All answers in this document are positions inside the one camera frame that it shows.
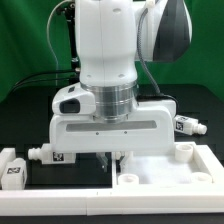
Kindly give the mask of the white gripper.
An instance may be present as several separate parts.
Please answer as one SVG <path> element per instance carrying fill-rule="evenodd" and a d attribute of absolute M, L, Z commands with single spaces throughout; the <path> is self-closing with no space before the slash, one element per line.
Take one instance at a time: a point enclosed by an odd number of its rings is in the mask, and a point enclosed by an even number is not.
<path fill-rule="evenodd" d="M 175 115 L 176 103 L 172 100 L 139 102 L 123 122 L 113 124 L 96 122 L 91 116 L 54 115 L 50 143 L 55 152 L 97 153 L 102 169 L 107 171 L 104 152 L 117 152 L 116 160 L 123 167 L 129 151 L 170 151 Z"/>

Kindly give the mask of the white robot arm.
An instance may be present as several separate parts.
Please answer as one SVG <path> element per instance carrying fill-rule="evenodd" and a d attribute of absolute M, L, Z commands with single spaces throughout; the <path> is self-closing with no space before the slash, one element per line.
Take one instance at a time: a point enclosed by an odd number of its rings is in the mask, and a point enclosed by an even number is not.
<path fill-rule="evenodd" d="M 49 137 L 56 163 L 79 153 L 169 151 L 176 104 L 161 92 L 137 96 L 137 61 L 172 62 L 190 45 L 184 0 L 76 0 L 78 83 L 57 92 Z"/>

